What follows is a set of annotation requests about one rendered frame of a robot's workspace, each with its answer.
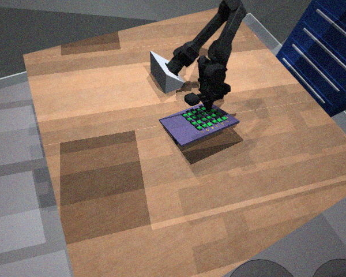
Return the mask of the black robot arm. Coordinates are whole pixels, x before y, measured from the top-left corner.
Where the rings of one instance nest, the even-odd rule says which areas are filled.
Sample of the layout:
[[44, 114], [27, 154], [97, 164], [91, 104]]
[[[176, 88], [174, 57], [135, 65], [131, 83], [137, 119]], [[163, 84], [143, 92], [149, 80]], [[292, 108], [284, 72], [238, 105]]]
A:
[[229, 85], [222, 85], [222, 83], [225, 81], [228, 70], [227, 63], [232, 52], [231, 43], [246, 14], [247, 11], [241, 0], [222, 0], [216, 15], [194, 40], [175, 49], [173, 58], [169, 63], [165, 63], [168, 70], [178, 76], [184, 66], [188, 67], [195, 61], [199, 56], [200, 48], [226, 21], [220, 37], [209, 47], [209, 59], [205, 55], [197, 59], [199, 78], [208, 80], [204, 94], [208, 94], [213, 101], [223, 99], [229, 91]]

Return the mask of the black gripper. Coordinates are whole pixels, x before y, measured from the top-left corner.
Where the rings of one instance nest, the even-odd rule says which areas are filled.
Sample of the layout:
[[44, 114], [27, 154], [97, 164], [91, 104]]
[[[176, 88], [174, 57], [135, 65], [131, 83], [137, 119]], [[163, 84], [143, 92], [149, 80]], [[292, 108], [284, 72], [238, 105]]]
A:
[[185, 95], [184, 97], [185, 102], [189, 104], [190, 106], [195, 106], [199, 104], [199, 102], [201, 101], [203, 105], [205, 106], [207, 112], [210, 112], [214, 101], [210, 98], [208, 94], [207, 95], [204, 94], [204, 89], [208, 80], [198, 78], [198, 81], [200, 82], [200, 88], [198, 89], [200, 93], [196, 95], [195, 93], [192, 92]]

